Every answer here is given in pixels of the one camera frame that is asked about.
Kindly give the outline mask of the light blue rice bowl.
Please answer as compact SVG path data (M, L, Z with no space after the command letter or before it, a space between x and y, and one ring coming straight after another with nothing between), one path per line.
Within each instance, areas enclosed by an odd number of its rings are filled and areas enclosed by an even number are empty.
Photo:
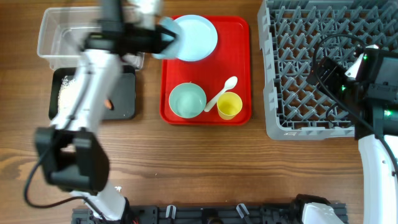
M170 44L164 50L161 50L160 53L152 54L152 56L159 60L176 59L182 46L182 28L170 17L163 17L159 24L167 31L173 32L175 36L162 33L161 40Z

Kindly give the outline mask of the orange carrot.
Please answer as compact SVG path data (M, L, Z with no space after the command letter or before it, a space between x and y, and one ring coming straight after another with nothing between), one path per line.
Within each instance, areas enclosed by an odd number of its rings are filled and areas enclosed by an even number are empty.
M113 104L112 104L112 102L111 102L110 100L106 100L106 101L104 102L104 105L105 105L105 107L106 107L107 109L113 110Z

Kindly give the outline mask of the mint green bowl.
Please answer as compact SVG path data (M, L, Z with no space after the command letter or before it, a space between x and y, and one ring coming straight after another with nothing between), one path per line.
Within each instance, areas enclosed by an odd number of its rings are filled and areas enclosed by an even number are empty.
M191 119L203 112L206 93L195 83L181 83L169 95L169 107L180 118Z

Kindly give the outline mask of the yellow plastic cup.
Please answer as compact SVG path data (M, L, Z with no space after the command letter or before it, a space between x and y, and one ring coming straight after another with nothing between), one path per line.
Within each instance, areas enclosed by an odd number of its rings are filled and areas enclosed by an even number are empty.
M242 110L243 101L238 94L226 92L218 98L216 105L220 118L231 120Z

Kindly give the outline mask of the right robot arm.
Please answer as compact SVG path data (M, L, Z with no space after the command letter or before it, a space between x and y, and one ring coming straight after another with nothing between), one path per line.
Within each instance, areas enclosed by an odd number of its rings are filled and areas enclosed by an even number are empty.
M307 81L348 112L363 165L364 222L397 223L397 54L370 45L344 69L325 57Z

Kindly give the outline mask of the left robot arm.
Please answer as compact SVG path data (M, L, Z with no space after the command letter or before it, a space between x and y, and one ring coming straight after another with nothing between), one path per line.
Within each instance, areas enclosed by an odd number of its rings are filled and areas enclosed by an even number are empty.
M35 132L37 167L46 182L83 200L105 223L135 223L127 198L109 182L109 159L96 132L108 99L123 72L122 57L157 54L167 47L155 19L160 1L136 1L138 20L127 23L121 1L103 1L99 32L86 36L75 73L78 95L47 128Z

